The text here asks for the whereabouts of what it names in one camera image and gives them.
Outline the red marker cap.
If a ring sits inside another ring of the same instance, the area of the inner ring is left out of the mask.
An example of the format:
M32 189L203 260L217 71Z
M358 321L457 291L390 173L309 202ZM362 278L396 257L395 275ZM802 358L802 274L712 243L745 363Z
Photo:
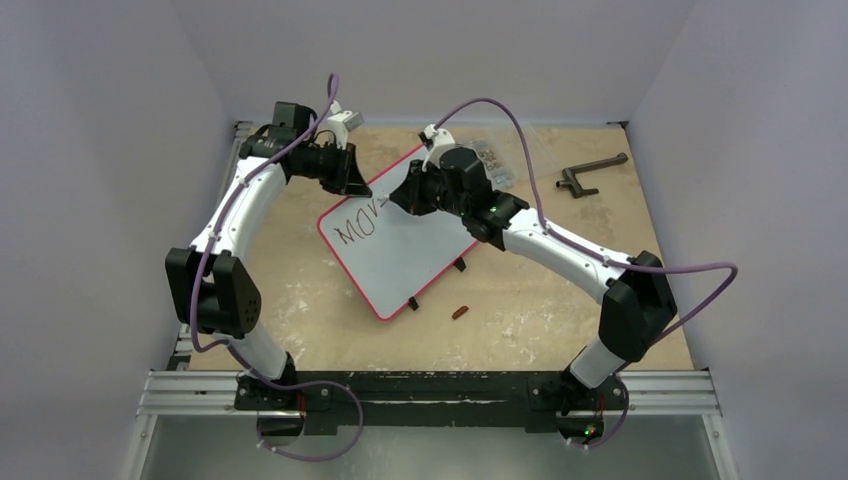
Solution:
M468 311L469 311L469 307L467 305L463 305L452 313L451 318L453 320L457 320L461 316L465 315Z

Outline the pink framed whiteboard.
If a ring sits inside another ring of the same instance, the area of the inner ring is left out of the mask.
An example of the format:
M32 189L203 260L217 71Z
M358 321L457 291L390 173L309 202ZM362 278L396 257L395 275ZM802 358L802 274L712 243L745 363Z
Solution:
M380 320L408 307L410 297L477 244L448 213L412 216L391 201L377 200L389 196L410 163L424 156L425 148L417 146L369 181L371 198L344 198L317 220L320 236Z

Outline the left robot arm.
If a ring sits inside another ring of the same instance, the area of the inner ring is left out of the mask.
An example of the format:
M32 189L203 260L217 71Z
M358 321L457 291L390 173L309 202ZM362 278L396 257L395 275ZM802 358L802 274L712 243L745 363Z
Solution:
M314 179L331 194L371 197L348 140L362 122L361 113L338 102L324 117L277 102L271 122L239 144L232 179L206 227L165 258L177 317L188 326L194 350L227 348L249 375L263 378L259 395L275 409L295 402L298 382L287 375L289 354L260 321L262 297L246 257L271 204L294 177Z

